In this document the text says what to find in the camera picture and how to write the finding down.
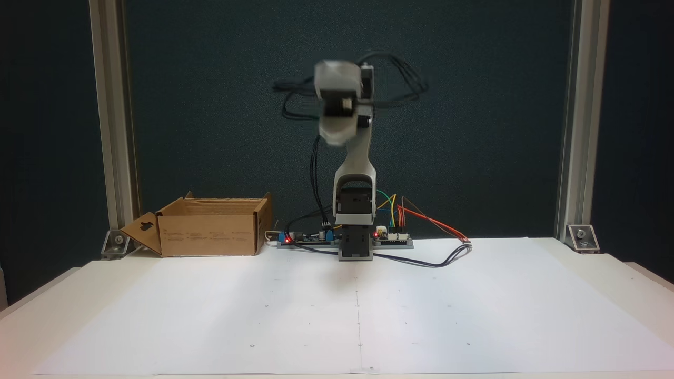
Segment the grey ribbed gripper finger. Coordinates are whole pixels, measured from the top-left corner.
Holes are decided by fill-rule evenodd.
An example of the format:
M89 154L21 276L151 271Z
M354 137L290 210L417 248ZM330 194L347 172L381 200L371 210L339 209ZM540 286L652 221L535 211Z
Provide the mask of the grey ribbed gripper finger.
M320 118L319 134L328 145L346 148L356 137L357 118Z

